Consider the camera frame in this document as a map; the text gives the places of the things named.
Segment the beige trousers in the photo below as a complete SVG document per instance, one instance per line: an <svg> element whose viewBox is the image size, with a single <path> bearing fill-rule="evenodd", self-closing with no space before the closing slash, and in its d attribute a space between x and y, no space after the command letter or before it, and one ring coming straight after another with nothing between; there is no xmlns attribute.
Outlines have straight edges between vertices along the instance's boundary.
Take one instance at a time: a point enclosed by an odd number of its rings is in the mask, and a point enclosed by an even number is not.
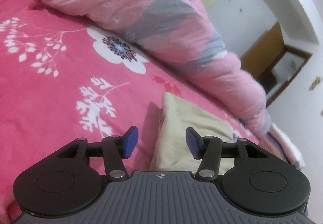
<svg viewBox="0 0 323 224"><path fill-rule="evenodd" d="M186 129L189 127L194 128L202 137L219 137L228 143L236 142L239 135L228 122L189 101L165 92L150 171L197 172L200 161L192 156L186 144Z"/></svg>

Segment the pink floral bed sheet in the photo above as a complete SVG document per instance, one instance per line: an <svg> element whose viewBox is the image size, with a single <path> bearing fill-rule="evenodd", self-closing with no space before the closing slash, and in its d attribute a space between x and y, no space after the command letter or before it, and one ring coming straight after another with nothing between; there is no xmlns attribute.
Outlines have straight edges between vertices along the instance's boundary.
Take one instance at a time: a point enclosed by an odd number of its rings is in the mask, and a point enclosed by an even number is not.
<svg viewBox="0 0 323 224"><path fill-rule="evenodd" d="M151 165L164 92L255 137L215 100L139 50L135 59L98 54L100 30L39 0L1 0L1 223L20 215L13 183L25 169L78 137L100 142L136 126L124 164Z"/></svg>

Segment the brown wooden door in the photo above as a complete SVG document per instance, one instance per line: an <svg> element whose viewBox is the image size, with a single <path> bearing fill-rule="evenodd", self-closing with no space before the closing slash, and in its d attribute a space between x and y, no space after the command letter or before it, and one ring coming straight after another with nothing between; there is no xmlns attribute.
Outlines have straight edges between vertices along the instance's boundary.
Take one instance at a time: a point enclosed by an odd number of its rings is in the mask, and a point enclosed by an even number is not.
<svg viewBox="0 0 323 224"><path fill-rule="evenodd" d="M256 80L284 51L284 39L280 23L277 22L253 48L241 58L242 69Z"/></svg>

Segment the pink grey rolled quilt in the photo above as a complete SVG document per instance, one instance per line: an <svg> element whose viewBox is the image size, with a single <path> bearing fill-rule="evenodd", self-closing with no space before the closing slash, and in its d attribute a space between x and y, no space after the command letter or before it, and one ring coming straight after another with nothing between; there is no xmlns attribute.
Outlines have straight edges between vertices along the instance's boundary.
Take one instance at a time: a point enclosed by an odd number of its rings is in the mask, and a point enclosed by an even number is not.
<svg viewBox="0 0 323 224"><path fill-rule="evenodd" d="M183 0L41 0L73 16L86 16L138 45L218 99L254 135L268 132L263 87L227 51L212 23Z"/></svg>

